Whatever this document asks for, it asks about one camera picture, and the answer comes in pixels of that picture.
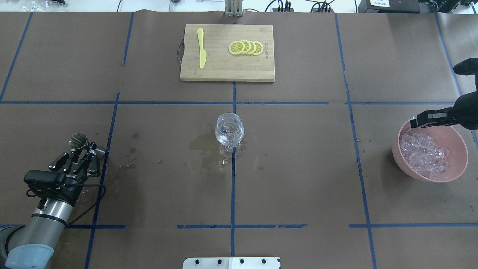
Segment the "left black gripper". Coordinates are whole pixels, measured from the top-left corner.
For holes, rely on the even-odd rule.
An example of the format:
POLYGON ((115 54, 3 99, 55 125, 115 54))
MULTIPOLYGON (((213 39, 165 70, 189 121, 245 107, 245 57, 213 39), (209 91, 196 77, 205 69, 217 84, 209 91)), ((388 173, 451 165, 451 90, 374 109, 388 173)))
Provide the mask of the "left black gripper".
POLYGON ((84 184, 89 176, 100 177, 101 169, 96 149, 97 144, 91 142, 87 151, 87 160, 78 160, 77 163, 73 161, 73 151, 60 154, 48 166, 49 170, 61 174, 56 179, 56 183, 58 185, 77 185, 84 184))

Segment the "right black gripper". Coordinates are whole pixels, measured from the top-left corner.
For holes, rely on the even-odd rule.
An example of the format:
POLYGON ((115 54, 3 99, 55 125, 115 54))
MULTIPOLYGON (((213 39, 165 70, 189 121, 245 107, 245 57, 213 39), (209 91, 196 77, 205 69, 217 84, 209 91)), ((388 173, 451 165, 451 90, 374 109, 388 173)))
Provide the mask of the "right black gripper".
POLYGON ((410 126, 428 128, 459 124, 468 130, 478 129, 478 92, 474 91, 459 97, 454 106, 438 110, 426 110, 410 119, 410 126))

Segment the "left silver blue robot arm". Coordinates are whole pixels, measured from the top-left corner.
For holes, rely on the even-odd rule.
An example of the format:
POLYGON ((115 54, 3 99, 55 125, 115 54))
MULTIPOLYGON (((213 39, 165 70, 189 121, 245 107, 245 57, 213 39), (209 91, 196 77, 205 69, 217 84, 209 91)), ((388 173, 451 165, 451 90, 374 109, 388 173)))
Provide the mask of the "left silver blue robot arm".
POLYGON ((73 223, 69 218, 86 181, 101 175, 102 148, 73 138, 69 144, 71 150, 62 153, 48 170, 30 170, 24 176, 26 195, 40 200, 27 224, 2 228, 2 269, 46 268, 61 234, 73 223))

